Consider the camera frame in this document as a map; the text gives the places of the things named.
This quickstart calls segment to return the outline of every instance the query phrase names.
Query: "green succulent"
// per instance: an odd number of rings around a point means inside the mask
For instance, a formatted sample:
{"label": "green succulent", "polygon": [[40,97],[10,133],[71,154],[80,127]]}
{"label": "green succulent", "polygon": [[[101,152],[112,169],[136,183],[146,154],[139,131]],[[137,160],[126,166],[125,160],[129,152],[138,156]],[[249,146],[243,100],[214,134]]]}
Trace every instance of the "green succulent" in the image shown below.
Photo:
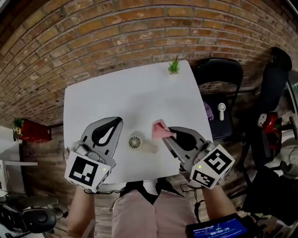
{"label": "green succulent", "polygon": [[168,67],[170,74],[177,74],[179,71],[179,60],[178,57],[174,58],[172,62],[169,63]]}

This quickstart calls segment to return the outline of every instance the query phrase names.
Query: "chair seat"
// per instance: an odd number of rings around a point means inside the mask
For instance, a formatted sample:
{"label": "chair seat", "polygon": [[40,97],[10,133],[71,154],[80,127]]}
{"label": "chair seat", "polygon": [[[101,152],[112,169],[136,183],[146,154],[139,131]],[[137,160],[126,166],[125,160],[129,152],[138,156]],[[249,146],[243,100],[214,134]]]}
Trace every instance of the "chair seat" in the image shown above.
{"label": "chair seat", "polygon": [[[209,120],[213,140],[230,137],[233,134],[233,122],[226,96],[223,94],[210,94],[202,95],[202,99],[210,106],[214,116],[213,120]],[[217,109],[219,103],[226,105],[226,110],[223,112],[223,121],[219,120],[219,111]]]}

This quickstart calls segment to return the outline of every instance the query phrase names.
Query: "digital screen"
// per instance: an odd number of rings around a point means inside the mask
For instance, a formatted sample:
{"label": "digital screen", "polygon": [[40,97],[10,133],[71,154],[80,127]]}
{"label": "digital screen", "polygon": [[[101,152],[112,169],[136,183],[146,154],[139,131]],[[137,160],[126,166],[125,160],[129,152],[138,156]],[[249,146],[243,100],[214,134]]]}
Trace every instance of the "digital screen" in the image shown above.
{"label": "digital screen", "polygon": [[193,231],[194,238],[234,238],[247,232],[247,229],[236,219],[222,222]]}

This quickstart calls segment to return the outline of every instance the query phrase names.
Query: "person's right arm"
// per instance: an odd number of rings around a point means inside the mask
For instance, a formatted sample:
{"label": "person's right arm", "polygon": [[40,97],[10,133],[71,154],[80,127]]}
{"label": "person's right arm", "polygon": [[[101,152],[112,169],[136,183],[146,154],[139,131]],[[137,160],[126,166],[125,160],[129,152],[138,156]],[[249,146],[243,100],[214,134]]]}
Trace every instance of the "person's right arm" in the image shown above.
{"label": "person's right arm", "polygon": [[210,220],[236,213],[232,201],[224,193],[220,185],[213,189],[203,188],[206,209]]}

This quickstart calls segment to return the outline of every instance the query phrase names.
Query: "white desk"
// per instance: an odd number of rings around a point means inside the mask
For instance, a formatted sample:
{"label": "white desk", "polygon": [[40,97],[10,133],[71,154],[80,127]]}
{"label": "white desk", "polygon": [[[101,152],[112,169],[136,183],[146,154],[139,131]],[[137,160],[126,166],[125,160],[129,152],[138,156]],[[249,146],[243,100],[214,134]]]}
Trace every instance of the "white desk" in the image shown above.
{"label": "white desk", "polygon": [[154,140],[157,154],[133,151],[128,138],[140,131],[151,139],[155,120],[167,126],[198,131],[212,141],[202,97],[187,61],[180,61],[178,75],[169,75],[169,63],[125,69],[71,85],[65,90],[64,145],[81,138],[86,127],[105,117],[123,119],[123,129],[113,156],[117,165],[105,183],[155,179],[178,174],[174,159],[161,139]]}

